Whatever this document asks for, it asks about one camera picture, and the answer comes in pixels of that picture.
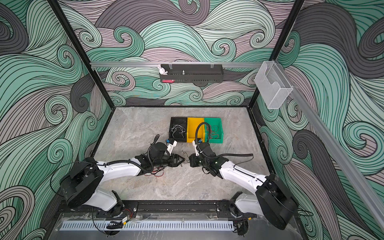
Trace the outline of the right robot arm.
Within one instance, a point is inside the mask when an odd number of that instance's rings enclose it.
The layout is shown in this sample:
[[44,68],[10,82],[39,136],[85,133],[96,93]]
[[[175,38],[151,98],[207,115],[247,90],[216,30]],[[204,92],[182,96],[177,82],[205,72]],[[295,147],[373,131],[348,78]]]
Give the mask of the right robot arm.
[[275,174],[268,176],[250,172],[234,164],[227,157],[251,157],[253,154],[216,155],[209,142],[203,142],[198,133],[206,126],[211,133],[211,126],[202,122],[197,126],[193,146],[195,153],[190,159],[191,167],[202,167],[208,174],[231,181],[250,192],[235,198],[235,207],[242,214],[256,214],[265,217],[274,227],[284,230],[292,217],[300,209],[299,201],[286,184]]

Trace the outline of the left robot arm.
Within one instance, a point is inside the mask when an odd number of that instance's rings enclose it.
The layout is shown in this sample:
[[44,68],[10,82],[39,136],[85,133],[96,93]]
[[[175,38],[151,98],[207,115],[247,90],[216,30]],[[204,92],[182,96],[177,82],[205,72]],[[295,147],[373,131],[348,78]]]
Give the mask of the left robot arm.
[[185,158],[172,151],[177,145],[175,140],[158,142],[159,135],[144,154],[128,160],[98,162],[93,157],[77,161],[59,181],[59,190],[67,206],[77,208],[91,206],[118,217],[125,205],[116,191],[104,190],[101,185],[107,181],[142,175],[155,175],[166,167],[180,166]]

